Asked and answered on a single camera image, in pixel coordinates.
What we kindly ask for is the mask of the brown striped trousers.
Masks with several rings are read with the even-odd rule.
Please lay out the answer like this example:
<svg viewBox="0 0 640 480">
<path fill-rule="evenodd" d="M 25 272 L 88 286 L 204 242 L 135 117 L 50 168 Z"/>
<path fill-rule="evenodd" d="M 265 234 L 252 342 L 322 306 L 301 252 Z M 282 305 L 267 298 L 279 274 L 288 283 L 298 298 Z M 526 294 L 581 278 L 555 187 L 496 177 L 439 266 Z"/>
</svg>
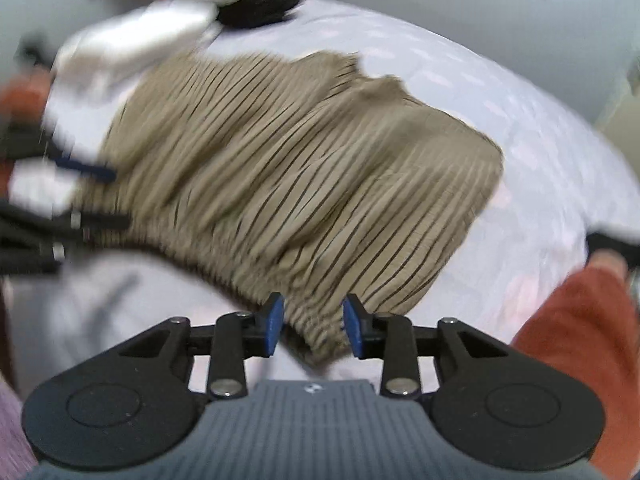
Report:
<svg viewBox="0 0 640 480">
<path fill-rule="evenodd" d="M 488 136 L 353 55 L 188 53 L 149 71 L 116 113 L 76 207 L 129 214 L 103 247 L 144 247 L 247 306 L 285 299 L 288 343 L 312 366 L 347 349 L 343 298 L 405 314 L 499 184 Z"/>
</svg>

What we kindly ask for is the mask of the orange red trouser leg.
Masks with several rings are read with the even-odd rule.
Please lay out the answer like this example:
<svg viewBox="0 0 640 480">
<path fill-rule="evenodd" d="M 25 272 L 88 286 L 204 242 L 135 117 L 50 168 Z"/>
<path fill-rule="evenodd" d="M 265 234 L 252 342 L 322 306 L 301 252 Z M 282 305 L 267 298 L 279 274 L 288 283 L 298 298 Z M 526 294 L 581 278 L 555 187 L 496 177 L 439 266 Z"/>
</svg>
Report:
<svg viewBox="0 0 640 480">
<path fill-rule="evenodd" d="M 631 478 L 639 466 L 639 321 L 626 276 L 604 266 L 572 274 L 512 346 L 594 391 L 605 430 L 591 463 L 606 478 Z"/>
</svg>

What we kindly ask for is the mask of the large white folded blanket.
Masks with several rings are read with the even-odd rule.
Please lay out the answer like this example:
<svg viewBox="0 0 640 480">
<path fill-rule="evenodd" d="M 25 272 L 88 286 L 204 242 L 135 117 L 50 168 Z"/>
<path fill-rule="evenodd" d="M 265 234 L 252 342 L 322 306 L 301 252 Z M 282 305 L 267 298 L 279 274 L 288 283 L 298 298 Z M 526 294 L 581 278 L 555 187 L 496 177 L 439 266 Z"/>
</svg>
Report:
<svg viewBox="0 0 640 480">
<path fill-rule="evenodd" d="M 54 57 L 46 113 L 62 157 L 92 165 L 116 110 L 142 76 L 174 55 L 208 47 L 220 32 L 212 4 L 162 0 L 68 37 Z"/>
</svg>

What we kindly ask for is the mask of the black folded garment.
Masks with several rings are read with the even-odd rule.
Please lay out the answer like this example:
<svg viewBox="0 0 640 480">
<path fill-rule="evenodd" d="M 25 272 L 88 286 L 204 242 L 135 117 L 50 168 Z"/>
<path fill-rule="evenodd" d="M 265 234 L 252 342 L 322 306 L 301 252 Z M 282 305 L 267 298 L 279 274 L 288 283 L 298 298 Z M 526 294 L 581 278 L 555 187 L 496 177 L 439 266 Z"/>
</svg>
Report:
<svg viewBox="0 0 640 480">
<path fill-rule="evenodd" d="M 251 29 L 284 22 L 304 0 L 238 0 L 218 6 L 217 21 L 224 27 Z"/>
</svg>

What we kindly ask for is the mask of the purple fuzzy sleeve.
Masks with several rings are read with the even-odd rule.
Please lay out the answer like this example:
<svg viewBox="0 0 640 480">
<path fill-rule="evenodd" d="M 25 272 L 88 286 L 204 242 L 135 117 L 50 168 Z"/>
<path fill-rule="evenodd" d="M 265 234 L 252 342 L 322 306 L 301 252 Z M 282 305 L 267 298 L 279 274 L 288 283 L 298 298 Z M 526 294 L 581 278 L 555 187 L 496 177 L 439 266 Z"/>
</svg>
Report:
<svg viewBox="0 0 640 480">
<path fill-rule="evenodd" d="M 38 462 L 21 425 L 22 404 L 4 378 L 0 380 L 0 479 L 23 479 Z"/>
</svg>

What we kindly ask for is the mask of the black sock foot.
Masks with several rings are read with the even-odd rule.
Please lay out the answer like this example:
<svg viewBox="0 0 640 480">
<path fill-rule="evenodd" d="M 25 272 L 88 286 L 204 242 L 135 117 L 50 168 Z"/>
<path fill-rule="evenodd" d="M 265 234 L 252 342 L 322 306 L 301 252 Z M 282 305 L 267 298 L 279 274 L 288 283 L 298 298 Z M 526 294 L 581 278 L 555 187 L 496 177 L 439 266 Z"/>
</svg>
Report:
<svg viewBox="0 0 640 480">
<path fill-rule="evenodd" d="M 619 240 L 603 232 L 590 232 L 586 236 L 587 256 L 596 252 L 614 252 L 624 259 L 629 269 L 638 268 L 640 247 L 630 240 Z"/>
</svg>

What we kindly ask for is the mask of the polka dot bed sheet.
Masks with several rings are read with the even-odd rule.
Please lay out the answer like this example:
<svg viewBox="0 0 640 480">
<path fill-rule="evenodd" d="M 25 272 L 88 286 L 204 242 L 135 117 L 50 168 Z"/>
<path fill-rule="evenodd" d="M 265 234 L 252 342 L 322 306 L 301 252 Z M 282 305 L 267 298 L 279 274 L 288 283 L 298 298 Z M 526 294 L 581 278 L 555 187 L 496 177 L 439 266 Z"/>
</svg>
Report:
<svg viewBox="0 0 640 480">
<path fill-rule="evenodd" d="M 411 311 L 418 325 L 454 316 L 508 340 L 585 260 L 593 226 L 639 232 L 639 185 L 623 155 L 529 81 L 416 25 L 331 0 L 308 0 L 283 24 L 225 32 L 213 56 L 356 53 L 372 77 L 394 75 L 432 107 L 500 145 L 503 178 L 463 245 Z M 101 250 L 48 278 L 6 286 L 18 392 L 173 315 L 214 322 L 236 303 L 144 252 Z"/>
</svg>

